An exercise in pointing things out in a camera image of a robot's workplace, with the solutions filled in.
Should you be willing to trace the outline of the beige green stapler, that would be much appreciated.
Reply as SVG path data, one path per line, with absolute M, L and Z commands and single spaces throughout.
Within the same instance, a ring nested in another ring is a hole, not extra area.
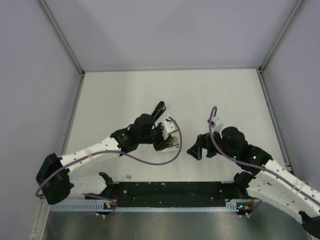
M 168 152 L 177 150 L 179 147 L 180 143 L 178 142 L 178 138 L 176 136 L 168 135 L 168 137 L 159 144 L 158 151 Z

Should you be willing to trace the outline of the black stapler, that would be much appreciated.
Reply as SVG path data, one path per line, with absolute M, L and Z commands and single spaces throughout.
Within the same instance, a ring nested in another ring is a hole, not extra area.
M 160 116 L 166 111 L 166 104 L 164 101 L 160 101 L 152 112 L 151 116 L 157 121 Z

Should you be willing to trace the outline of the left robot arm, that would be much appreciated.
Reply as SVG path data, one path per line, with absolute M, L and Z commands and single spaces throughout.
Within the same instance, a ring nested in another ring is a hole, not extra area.
M 180 151 L 174 144 L 174 134 L 181 133 L 176 120 L 168 116 L 156 123 L 152 114 L 142 114 L 134 123 L 118 129 L 98 143 L 69 154 L 47 155 L 35 177 L 38 188 L 35 196 L 45 198 L 49 205 L 58 204 L 69 197 L 109 198 L 114 191 L 111 177 L 101 164 L 127 157 L 149 166 L 165 166 L 173 161 L 151 162 L 132 155 L 140 145 L 151 145 L 156 153 L 167 149 Z

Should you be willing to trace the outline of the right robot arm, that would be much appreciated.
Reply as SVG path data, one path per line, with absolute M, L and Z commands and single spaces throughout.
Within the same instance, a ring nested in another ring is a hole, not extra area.
M 233 192 L 247 195 L 285 212 L 315 238 L 320 237 L 320 193 L 282 167 L 269 153 L 249 144 L 236 127 L 197 136 L 186 152 L 196 160 L 222 155 L 243 171 L 234 177 Z

